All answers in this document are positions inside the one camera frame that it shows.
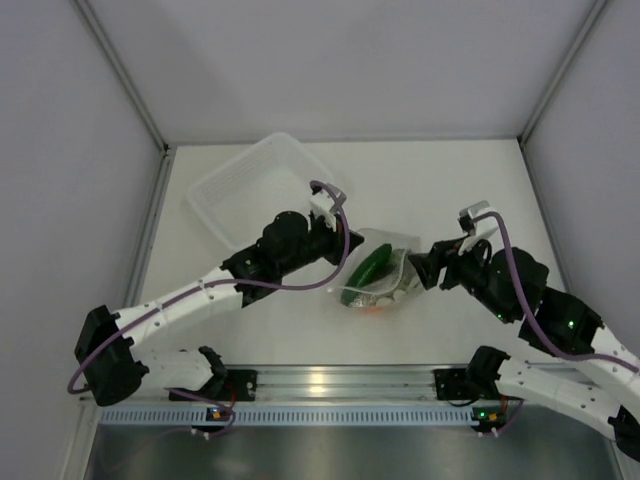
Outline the fake green cabbage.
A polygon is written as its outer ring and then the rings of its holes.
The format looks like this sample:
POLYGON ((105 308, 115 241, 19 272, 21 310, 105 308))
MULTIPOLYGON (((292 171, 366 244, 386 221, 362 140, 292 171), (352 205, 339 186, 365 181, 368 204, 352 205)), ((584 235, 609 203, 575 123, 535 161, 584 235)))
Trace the fake green cabbage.
POLYGON ((421 282, 408 260, 409 254, 407 249, 394 249, 387 270, 376 281, 358 290, 356 298, 347 307, 390 307, 417 294, 421 282))

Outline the clear zip top bag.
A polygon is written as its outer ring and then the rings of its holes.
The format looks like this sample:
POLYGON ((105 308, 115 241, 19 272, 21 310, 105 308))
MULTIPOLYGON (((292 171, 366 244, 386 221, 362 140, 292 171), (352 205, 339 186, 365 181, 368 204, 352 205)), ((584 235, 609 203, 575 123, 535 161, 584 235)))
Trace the clear zip top bag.
POLYGON ((361 245, 349 255, 327 293, 338 305, 374 313, 394 310, 424 292, 409 256, 421 251, 418 236, 362 228, 361 245))

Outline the fake green cucumber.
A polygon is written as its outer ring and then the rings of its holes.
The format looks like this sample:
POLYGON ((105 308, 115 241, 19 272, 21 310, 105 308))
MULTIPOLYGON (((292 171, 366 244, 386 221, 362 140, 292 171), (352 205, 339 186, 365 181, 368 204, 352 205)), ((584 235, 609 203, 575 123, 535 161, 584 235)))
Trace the fake green cucumber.
POLYGON ((373 250, 352 272, 345 289, 341 293, 342 305, 349 306, 358 294, 358 290, 376 281, 389 266, 393 248, 385 243, 373 250))

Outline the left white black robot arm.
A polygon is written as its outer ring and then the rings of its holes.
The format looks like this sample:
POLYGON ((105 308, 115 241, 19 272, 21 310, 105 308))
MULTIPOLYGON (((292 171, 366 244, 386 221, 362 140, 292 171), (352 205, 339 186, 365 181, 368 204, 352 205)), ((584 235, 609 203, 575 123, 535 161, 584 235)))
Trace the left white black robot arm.
POLYGON ((286 289, 285 276, 320 259, 342 269, 363 241, 338 214, 278 214, 254 244, 198 280, 135 307, 91 310, 68 392, 89 392, 102 407, 143 389, 165 389, 173 401, 218 400, 229 376, 220 354, 208 346, 162 354, 154 343, 286 289))

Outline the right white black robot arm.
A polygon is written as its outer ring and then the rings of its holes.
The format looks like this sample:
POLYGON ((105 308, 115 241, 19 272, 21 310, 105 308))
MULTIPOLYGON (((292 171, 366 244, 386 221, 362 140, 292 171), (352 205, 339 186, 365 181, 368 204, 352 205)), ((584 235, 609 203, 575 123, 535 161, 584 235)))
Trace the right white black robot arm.
POLYGON ((524 347, 581 372, 588 383, 562 379, 492 346, 480 346, 465 369, 466 389, 482 399, 518 398, 598 431, 639 458, 639 358, 577 297, 547 286, 548 268, 527 252, 493 253, 482 240, 461 252, 459 240, 412 254, 426 289, 463 287, 500 321, 520 323, 524 347))

